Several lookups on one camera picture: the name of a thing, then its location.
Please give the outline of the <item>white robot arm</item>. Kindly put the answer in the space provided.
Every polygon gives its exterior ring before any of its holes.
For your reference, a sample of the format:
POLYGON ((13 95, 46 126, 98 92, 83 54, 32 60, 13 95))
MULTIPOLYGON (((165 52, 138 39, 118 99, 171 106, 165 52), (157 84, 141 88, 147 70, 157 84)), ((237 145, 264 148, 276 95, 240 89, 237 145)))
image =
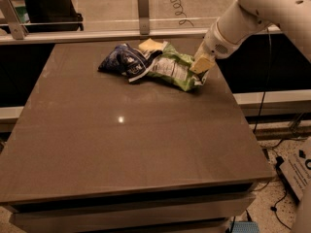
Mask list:
POLYGON ((207 30, 191 69, 206 71, 271 24, 311 61, 311 0, 235 0, 207 30))

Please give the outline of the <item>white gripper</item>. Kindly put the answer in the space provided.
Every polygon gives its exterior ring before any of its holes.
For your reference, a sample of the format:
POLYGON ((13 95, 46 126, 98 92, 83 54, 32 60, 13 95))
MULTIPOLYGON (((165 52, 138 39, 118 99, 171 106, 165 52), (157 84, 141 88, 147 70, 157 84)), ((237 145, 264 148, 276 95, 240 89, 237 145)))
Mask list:
POLYGON ((225 59, 231 56, 243 42, 243 38, 237 30, 229 27, 220 27, 219 22, 214 22, 207 30, 203 42, 194 55, 194 62, 190 70, 195 74, 201 74, 211 69, 217 59, 225 59))

